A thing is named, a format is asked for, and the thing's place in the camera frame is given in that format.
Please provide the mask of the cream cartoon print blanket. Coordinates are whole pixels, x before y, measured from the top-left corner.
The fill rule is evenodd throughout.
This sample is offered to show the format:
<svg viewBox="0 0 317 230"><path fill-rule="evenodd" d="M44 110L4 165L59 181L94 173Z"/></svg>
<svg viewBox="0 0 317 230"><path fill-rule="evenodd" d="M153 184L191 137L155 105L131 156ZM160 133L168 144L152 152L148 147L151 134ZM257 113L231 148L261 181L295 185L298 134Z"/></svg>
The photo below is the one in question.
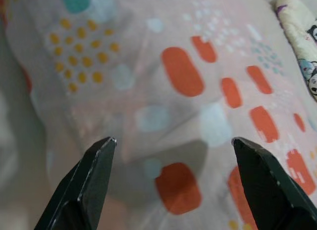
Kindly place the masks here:
<svg viewBox="0 0 317 230"><path fill-rule="evenodd" d="M317 101L317 16L300 0L276 0L275 12L307 88Z"/></svg>

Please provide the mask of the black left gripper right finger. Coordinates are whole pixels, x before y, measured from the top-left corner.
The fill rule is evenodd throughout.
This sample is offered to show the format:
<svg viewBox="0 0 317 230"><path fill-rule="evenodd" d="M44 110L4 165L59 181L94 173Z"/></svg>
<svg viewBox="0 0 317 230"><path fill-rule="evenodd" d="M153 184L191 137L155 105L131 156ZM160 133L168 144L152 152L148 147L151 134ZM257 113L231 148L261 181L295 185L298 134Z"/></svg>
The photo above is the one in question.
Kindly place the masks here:
<svg viewBox="0 0 317 230"><path fill-rule="evenodd" d="M317 207L271 152L242 137L232 146L258 230L317 230Z"/></svg>

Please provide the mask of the pink patterned pillow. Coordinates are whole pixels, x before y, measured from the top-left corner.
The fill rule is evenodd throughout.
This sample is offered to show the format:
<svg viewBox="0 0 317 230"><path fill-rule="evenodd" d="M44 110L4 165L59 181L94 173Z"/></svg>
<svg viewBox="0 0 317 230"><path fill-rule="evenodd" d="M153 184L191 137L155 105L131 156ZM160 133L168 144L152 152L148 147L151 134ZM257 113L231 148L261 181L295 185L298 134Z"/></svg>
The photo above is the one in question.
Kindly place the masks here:
<svg viewBox="0 0 317 230"><path fill-rule="evenodd" d="M0 82L21 72L48 197L114 137L98 230L258 230L232 146L269 150L317 207L317 103L264 0L0 0Z"/></svg>

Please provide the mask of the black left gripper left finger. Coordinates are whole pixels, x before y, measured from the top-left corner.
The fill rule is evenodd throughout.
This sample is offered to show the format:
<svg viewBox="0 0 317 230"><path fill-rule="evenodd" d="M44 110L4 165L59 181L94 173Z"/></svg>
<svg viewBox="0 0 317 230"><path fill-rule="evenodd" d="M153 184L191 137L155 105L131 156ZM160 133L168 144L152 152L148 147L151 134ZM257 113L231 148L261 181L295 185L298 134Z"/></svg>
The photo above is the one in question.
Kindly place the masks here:
<svg viewBox="0 0 317 230"><path fill-rule="evenodd" d="M60 181L34 230L97 230L116 139L94 143Z"/></svg>

